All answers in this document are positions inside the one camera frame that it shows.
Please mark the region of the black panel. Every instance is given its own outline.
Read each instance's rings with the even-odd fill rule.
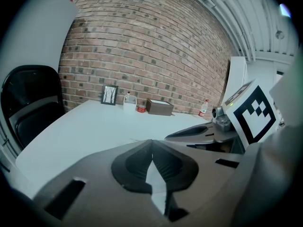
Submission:
[[[254,107],[252,105],[249,105],[247,107],[248,112],[250,113],[250,115],[252,115],[253,112],[255,112]]]
[[[229,166],[229,167],[232,167],[232,168],[237,168],[237,166],[239,164],[239,162],[224,160],[224,159],[217,159],[215,161],[215,163],[218,163],[218,164],[223,165],[223,166]]]
[[[152,140],[117,156],[111,170],[116,181],[130,192],[152,193],[152,186],[146,183],[148,167],[152,161]]]
[[[58,103],[46,104],[20,118],[16,124],[19,141],[26,147],[38,134],[63,115]]]
[[[165,201],[165,212],[164,215],[171,221],[177,221],[184,216],[189,214],[185,209],[181,209],[178,207],[173,194],[167,194],[166,201]]]
[[[181,137],[181,136],[194,136],[205,133],[208,130],[206,126],[196,126],[188,130],[182,130],[173,134],[166,136],[166,139],[173,137]]]
[[[252,133],[250,131],[250,128],[243,116],[243,113],[249,109],[249,107],[252,105],[252,103],[255,100],[257,101],[257,103],[259,105],[262,102],[264,103],[264,105],[265,105],[264,111],[266,111],[266,113],[264,113],[264,115],[269,114],[270,121],[265,125],[265,127],[260,131],[260,133],[256,137],[253,137]],[[276,121],[275,114],[274,114],[266,96],[264,95],[262,89],[259,86],[256,87],[256,89],[251,93],[251,95],[245,100],[245,102],[237,110],[235,110],[235,112],[233,114],[237,118],[237,120],[242,128],[242,130],[245,134],[245,137],[248,141],[248,144],[258,142],[267,133],[267,131],[270,129],[270,127]]]
[[[194,148],[194,149],[197,149],[197,146],[196,145],[186,145],[187,147],[190,147],[190,148]]]
[[[235,92],[229,99],[227,99],[227,101],[225,102],[225,105],[227,106],[228,104],[230,104],[231,102],[233,102],[236,98],[238,98],[238,96],[247,88],[247,86],[249,86],[251,84],[251,82],[244,84],[242,87],[240,87],[240,89]]]
[[[153,142],[153,162],[166,182],[167,191],[175,192],[188,188],[198,175],[197,162],[157,140]]]
[[[11,125],[9,118],[12,115],[31,103],[51,96],[56,96],[58,103],[56,106],[50,106],[49,112],[41,109],[40,112],[35,112],[38,114],[36,116],[34,112],[30,112],[23,115],[23,118],[16,118],[17,123]],[[49,66],[27,65],[15,68],[3,83],[1,107],[10,132],[20,147],[25,148],[42,130],[64,114],[58,73]]]
[[[57,219],[63,219],[65,213],[75,201],[84,186],[85,182],[72,180],[45,208],[45,211]]]
[[[260,116],[260,114],[262,113],[262,110],[260,109],[260,107],[258,107],[258,108],[256,109],[256,113],[257,113],[258,116]]]
[[[57,72],[48,66],[20,66],[11,71],[1,92],[1,106],[10,117],[39,99],[61,95]]]

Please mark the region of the white ceiling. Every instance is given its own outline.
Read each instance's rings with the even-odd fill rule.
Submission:
[[[275,0],[199,0],[222,24],[239,56],[291,64],[299,39]],[[282,31],[284,38],[276,38]]]

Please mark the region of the white container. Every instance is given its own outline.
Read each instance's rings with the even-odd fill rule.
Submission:
[[[203,118],[207,111],[207,108],[208,108],[208,100],[205,100],[205,102],[202,104],[202,107],[198,115]]]
[[[131,95],[125,95],[123,100],[123,111],[126,114],[134,114],[137,107],[137,98]]]

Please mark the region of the brick wall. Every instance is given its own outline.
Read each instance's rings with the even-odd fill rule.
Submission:
[[[196,114],[218,105],[232,45],[194,0],[74,0],[80,8],[59,67],[65,109],[100,100],[104,84]]]

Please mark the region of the plastic bottle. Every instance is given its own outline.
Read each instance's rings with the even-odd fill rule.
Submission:
[[[200,112],[199,112],[199,116],[200,117],[204,117],[206,111],[207,111],[207,108],[208,108],[208,100],[205,100],[205,102],[202,104],[202,107],[200,109]]]

